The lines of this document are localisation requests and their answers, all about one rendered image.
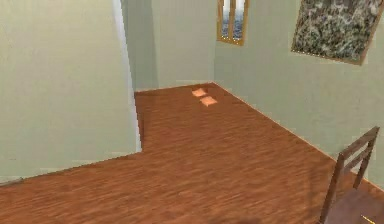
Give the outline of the wooden framed window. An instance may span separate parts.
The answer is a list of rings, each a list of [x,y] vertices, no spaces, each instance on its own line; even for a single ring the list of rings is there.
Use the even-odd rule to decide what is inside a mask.
[[[243,46],[250,0],[217,0],[216,40]]]

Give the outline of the dark brown wooden chair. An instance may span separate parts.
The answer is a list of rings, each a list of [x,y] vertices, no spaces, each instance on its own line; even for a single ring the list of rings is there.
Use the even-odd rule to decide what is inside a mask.
[[[374,126],[338,154],[318,224],[384,224],[384,200],[359,189],[379,130]],[[358,164],[360,168],[352,188],[335,198],[342,176]]]

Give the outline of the framed grey mottled picture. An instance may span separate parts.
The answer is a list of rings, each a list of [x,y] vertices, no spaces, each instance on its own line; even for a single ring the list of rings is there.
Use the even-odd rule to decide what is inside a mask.
[[[361,66],[384,0],[301,0],[291,51]]]

